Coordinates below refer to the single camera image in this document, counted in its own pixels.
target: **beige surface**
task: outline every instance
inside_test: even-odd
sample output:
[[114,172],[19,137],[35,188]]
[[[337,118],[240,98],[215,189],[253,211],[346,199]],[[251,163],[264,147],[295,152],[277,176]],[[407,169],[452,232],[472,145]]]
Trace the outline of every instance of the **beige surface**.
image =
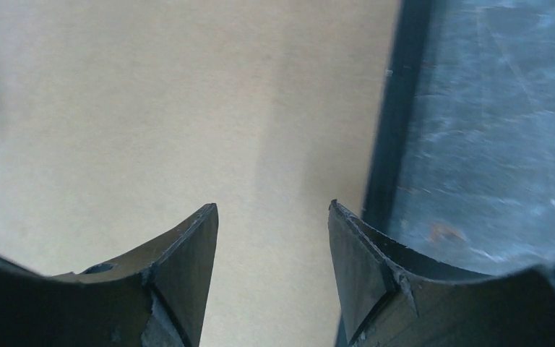
[[202,346],[330,346],[395,3],[0,1],[0,254],[80,271],[216,202]]

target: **brown stain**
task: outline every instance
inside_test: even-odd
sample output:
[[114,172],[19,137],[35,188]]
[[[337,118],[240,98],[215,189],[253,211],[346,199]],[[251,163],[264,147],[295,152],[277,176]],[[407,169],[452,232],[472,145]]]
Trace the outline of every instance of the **brown stain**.
[[433,223],[433,226],[431,227],[431,233],[429,234],[429,240],[431,242],[435,242],[442,236],[454,236],[462,241],[465,241],[465,236],[463,235],[463,233],[458,231],[456,228],[443,223]]

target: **rust spot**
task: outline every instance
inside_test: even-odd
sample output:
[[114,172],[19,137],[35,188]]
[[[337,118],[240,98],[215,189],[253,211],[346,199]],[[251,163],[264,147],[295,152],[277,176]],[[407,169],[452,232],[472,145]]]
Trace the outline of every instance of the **rust spot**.
[[434,223],[433,226],[431,227],[429,240],[431,242],[435,242],[437,241],[437,239],[439,239],[442,236],[445,236],[445,237],[455,236],[463,241],[465,240],[465,236],[463,235],[463,233],[458,231],[456,228],[452,226],[448,226],[443,223]]

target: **dark gray surface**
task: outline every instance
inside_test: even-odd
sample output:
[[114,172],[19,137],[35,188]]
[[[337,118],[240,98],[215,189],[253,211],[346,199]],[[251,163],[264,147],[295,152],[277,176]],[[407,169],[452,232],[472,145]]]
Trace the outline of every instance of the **dark gray surface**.
[[389,235],[500,274],[555,262],[555,1],[440,1]]

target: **scratched metal surface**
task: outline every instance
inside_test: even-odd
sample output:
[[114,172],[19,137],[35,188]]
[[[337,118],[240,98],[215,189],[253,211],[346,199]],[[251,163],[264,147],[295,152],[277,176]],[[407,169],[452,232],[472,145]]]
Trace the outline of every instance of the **scratched metal surface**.
[[555,0],[440,2],[388,232],[482,273],[555,262]]

